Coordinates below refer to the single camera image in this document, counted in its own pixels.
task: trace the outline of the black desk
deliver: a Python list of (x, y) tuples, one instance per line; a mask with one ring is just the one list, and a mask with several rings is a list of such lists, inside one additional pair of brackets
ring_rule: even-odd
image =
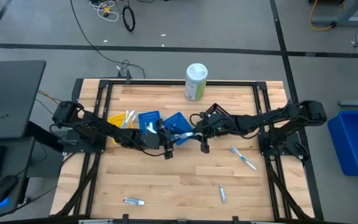
[(18, 184), (7, 202), (0, 205), (0, 213), (16, 208), (24, 197), (35, 142), (63, 151), (57, 137), (29, 121), (45, 64), (45, 61), (0, 62), (0, 146), (5, 146), (0, 180), (24, 170), (17, 176)]

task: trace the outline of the blue light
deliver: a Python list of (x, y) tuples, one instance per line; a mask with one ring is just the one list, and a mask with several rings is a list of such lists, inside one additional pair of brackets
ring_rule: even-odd
[(5, 200), (3, 200), (1, 203), (0, 203), (0, 207), (3, 207), (5, 206), (9, 201), (9, 198), (5, 198)]

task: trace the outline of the blue bin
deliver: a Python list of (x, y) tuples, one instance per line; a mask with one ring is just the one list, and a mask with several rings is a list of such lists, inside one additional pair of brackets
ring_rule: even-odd
[[(187, 122), (186, 118), (181, 112), (177, 112), (168, 119), (164, 121), (164, 126), (170, 130), (177, 133), (187, 133), (190, 132), (193, 128)], [(188, 139), (181, 139), (177, 141), (177, 145), (180, 146), (181, 144), (185, 143)]]
[(339, 112), (328, 128), (343, 173), (358, 176), (358, 111)]
[(154, 131), (157, 131), (157, 125), (155, 124), (156, 121), (158, 121), (160, 117), (159, 111), (151, 111), (147, 113), (141, 113), (137, 116), (139, 120), (139, 128), (143, 131), (143, 133), (149, 133), (150, 131), (146, 128), (149, 126), (150, 122), (153, 122), (153, 129)]

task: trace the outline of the black metal frame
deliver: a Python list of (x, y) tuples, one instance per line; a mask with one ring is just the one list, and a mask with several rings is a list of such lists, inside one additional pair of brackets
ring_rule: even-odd
[[(75, 87), (73, 89), (73, 94), (72, 94), (73, 101), (78, 102), (82, 83), (83, 83), (83, 79), (77, 79), (77, 81), (75, 83)], [(98, 88), (98, 95), (96, 97), (96, 102), (95, 102), (95, 107), (94, 107), (94, 114), (95, 115), (98, 114), (100, 103), (101, 103), (102, 92), (103, 92), (104, 88), (107, 88), (106, 102), (104, 104), (104, 110), (103, 110), (103, 119), (107, 119), (108, 109), (109, 109), (109, 104), (110, 104), (110, 99), (111, 99), (111, 92), (112, 92), (113, 86), (114, 85), (125, 85), (125, 84), (127, 84), (127, 80), (125, 80), (125, 79), (100, 80), (99, 88)], [(182, 81), (182, 80), (131, 80), (130, 84), (133, 84), (133, 85), (184, 85), (185, 81)], [(254, 92), (255, 107), (257, 110), (257, 114), (262, 113), (262, 107), (260, 104), (260, 96), (259, 96), (260, 91), (263, 94), (266, 111), (271, 110), (269, 95), (267, 93), (266, 82), (208, 81), (207, 85), (252, 87), (253, 92)], [(97, 167), (99, 167), (100, 157), (101, 157), (101, 154), (96, 153), (94, 163), (96, 163)], [(264, 155), (264, 157), (265, 157), (266, 166), (267, 166), (267, 164), (271, 164), (270, 156)], [(89, 158), (90, 158), (90, 153), (86, 153), (85, 158), (84, 158), (83, 168), (81, 171), (80, 183), (82, 183), (82, 181), (87, 173)], [(285, 186), (285, 178), (284, 178), (283, 167), (282, 167), (280, 155), (275, 156), (274, 160), (276, 162), (278, 178), (280, 179), (281, 183)], [(93, 204), (92, 202), (93, 202), (93, 197), (94, 197), (94, 189), (96, 187), (96, 178), (97, 178), (97, 176), (95, 175), (90, 182), (89, 194), (88, 194), (88, 198), (87, 198), (87, 202), (86, 202), (85, 215), (91, 215), (91, 209), (92, 209), (92, 204)], [(280, 212), (278, 209), (275, 184), (274, 184), (273, 180), (269, 177), (269, 175), (267, 176), (267, 178), (268, 178), (270, 198), (271, 198), (271, 202), (272, 202), (273, 217), (275, 220), (278, 220), (281, 217), (280, 217)], [(283, 197), (283, 204), (284, 204), (285, 218), (291, 219), (291, 209), (284, 197)], [(81, 198), (79, 199), (79, 201), (77, 201), (77, 203), (75, 205), (74, 215), (78, 215), (78, 213), (80, 211), (80, 205), (81, 205)], [(232, 221), (194, 221), (194, 220), (185, 220), (185, 221), (186, 222), (189, 221), (191, 223), (206, 223), (206, 222), (208, 222), (208, 223), (249, 223), (249, 222), (239, 222), (238, 217), (233, 217)], [(122, 222), (123, 223), (128, 222), (127, 214), (123, 215)], [(139, 222), (139, 223), (150, 223), (150, 222), (152, 222), (152, 223), (157, 223), (157, 222), (158, 223), (172, 223), (171, 220), (136, 220), (136, 222)]]

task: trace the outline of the blue toothbrush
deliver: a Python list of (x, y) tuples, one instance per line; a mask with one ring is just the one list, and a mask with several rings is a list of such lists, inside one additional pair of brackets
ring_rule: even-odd
[(238, 151), (238, 149), (236, 149), (235, 147), (231, 147), (230, 151), (233, 153), (236, 153), (240, 156), (240, 158), (246, 163), (248, 164), (249, 167), (251, 167), (253, 170), (256, 170), (256, 166), (253, 165), (245, 156), (241, 155), (241, 153)]

